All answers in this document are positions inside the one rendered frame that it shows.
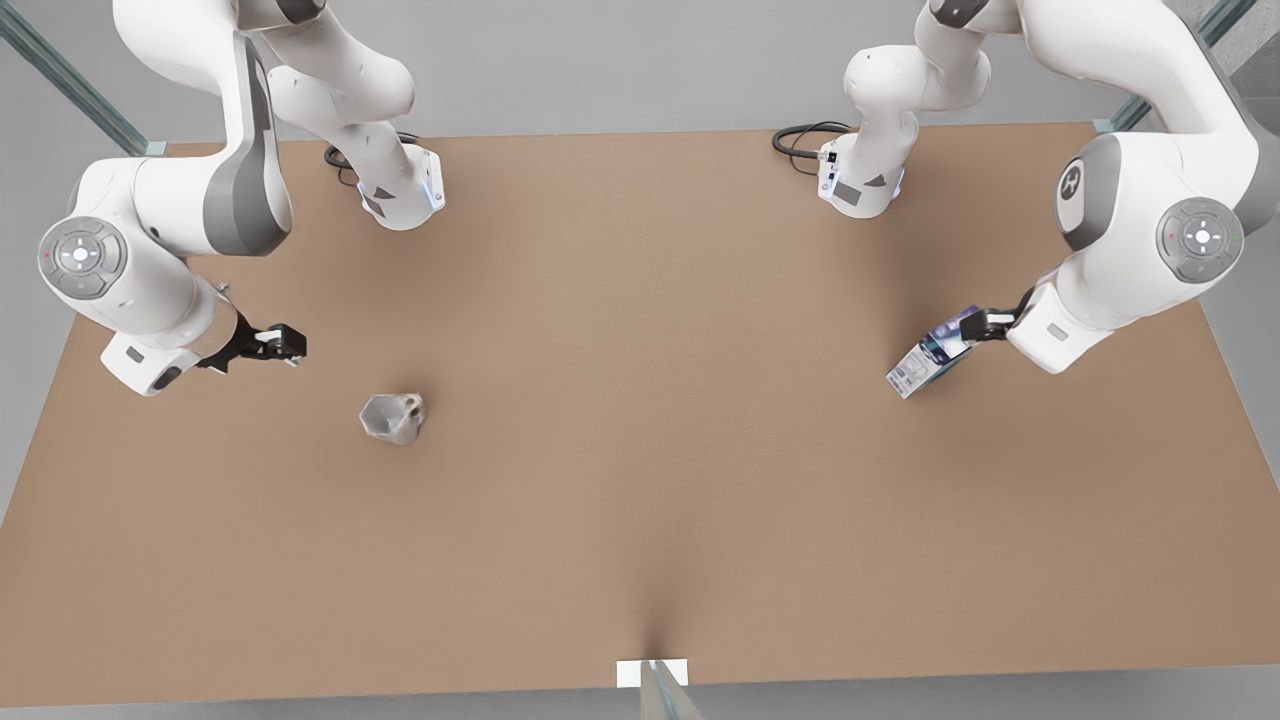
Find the white and blue carton box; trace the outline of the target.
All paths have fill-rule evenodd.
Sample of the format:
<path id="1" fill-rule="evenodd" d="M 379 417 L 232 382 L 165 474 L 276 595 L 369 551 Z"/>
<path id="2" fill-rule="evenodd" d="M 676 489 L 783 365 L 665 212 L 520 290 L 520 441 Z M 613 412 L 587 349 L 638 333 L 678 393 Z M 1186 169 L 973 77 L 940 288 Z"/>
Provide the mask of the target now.
<path id="1" fill-rule="evenodd" d="M 978 311 L 978 306 L 965 307 L 929 331 L 886 375 L 886 380 L 901 398 L 909 398 L 942 377 L 977 346 L 963 338 L 960 323 Z"/>

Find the silver frame post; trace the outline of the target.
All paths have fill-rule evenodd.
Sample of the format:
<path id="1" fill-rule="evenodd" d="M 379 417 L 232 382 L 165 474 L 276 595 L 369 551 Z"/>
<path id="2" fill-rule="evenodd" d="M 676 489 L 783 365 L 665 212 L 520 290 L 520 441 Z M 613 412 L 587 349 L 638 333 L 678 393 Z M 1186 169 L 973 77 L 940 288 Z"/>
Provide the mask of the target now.
<path id="1" fill-rule="evenodd" d="M 616 685 L 639 689 L 640 720 L 707 720 L 686 692 L 686 659 L 620 660 Z"/>
<path id="2" fill-rule="evenodd" d="M 163 158 L 166 154 L 165 142 L 146 138 L 9 0 L 0 0 L 0 38 L 127 155 Z"/>
<path id="3" fill-rule="evenodd" d="M 1211 51 L 1206 26 L 1161 0 L 1098 0 L 1082 77 L 1140 97 L 1171 133 L 1268 137 Z"/>

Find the grey faceted cup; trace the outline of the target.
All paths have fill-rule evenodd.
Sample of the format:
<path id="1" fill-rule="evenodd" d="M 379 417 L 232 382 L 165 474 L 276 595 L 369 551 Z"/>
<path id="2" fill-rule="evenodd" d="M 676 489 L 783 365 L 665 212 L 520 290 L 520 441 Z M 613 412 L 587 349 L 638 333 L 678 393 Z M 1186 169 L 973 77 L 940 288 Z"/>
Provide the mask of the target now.
<path id="1" fill-rule="evenodd" d="M 358 419 L 366 434 L 397 446 L 413 443 L 425 418 L 421 395 L 372 395 Z"/>

